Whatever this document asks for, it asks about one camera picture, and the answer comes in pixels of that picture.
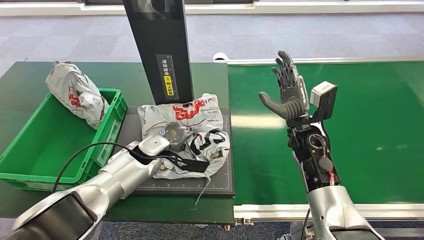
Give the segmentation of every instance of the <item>black pillar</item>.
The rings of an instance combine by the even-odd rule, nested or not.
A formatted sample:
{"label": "black pillar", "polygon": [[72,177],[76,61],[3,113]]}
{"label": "black pillar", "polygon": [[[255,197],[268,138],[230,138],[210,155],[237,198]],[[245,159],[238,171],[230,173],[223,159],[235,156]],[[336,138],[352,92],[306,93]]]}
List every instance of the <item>black pillar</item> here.
{"label": "black pillar", "polygon": [[122,3],[154,102],[192,101],[184,0],[122,0]]}

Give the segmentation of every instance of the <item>gray carpet floor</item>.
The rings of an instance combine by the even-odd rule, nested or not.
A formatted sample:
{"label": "gray carpet floor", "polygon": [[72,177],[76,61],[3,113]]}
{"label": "gray carpet floor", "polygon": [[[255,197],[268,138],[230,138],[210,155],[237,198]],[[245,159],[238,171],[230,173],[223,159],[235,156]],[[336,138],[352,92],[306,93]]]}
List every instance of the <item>gray carpet floor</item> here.
{"label": "gray carpet floor", "polygon": [[[424,57],[424,14],[188,15],[192,62],[294,58]],[[0,76],[17,61],[140,62],[126,16],[0,17]],[[0,219],[0,236],[11,219]],[[218,226],[103,222],[94,240],[276,239],[287,223]]]}

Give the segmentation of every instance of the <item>white plastic mailer bag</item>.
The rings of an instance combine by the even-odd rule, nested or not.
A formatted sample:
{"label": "white plastic mailer bag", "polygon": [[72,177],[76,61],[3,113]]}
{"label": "white plastic mailer bag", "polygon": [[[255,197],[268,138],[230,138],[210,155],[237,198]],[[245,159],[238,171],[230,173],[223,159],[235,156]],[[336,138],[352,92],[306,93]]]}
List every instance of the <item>white plastic mailer bag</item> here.
{"label": "white plastic mailer bag", "polygon": [[45,79],[48,89],[74,115],[97,130],[109,104],[91,79],[69,61],[56,62]]}
{"label": "white plastic mailer bag", "polygon": [[178,154],[185,159],[209,162],[205,172],[181,170],[167,159],[153,177],[156,179],[208,178],[227,160],[230,138],[223,131],[223,116],[214,94],[185,104],[143,105],[138,108],[142,138],[159,134],[170,123],[181,123],[194,132]]}

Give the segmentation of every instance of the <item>robotic arm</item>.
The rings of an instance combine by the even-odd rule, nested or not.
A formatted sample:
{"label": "robotic arm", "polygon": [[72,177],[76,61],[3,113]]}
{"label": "robotic arm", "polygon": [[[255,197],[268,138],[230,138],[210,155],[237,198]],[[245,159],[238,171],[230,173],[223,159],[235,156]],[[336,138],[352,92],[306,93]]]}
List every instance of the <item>robotic arm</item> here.
{"label": "robotic arm", "polygon": [[125,199],[142,182],[156,174],[160,158],[194,172],[204,172],[208,164],[176,157],[190,136],[178,123],[167,125],[160,134],[142,142],[134,141],[114,154],[98,175],[76,187],[55,192],[20,215],[12,232],[2,240],[84,240],[90,239],[106,212]]}
{"label": "robotic arm", "polygon": [[310,103],[317,109],[312,116],[308,115],[304,80],[286,52],[279,51],[278,55],[279,71],[276,68],[272,71],[280,88],[281,103],[272,101],[265,92],[260,92],[259,98],[265,107],[287,122],[288,146],[293,149],[293,157],[301,169],[316,239],[383,240],[355,208],[346,188],[340,185],[331,156],[330,139],[323,121],[332,116],[337,86],[324,81],[314,87]]}

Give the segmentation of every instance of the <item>green bin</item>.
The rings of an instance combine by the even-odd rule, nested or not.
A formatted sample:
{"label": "green bin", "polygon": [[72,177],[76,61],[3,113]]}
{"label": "green bin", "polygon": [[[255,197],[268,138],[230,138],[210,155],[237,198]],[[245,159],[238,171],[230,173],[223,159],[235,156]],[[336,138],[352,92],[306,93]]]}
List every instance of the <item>green bin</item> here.
{"label": "green bin", "polygon": [[[9,147],[0,156],[0,179],[17,189],[49,191],[66,161],[79,149],[97,142],[115,142],[127,111],[119,89],[100,88],[109,103],[98,130],[72,114],[49,93]],[[112,145],[97,145],[66,168],[58,190],[94,177],[109,159]]]}

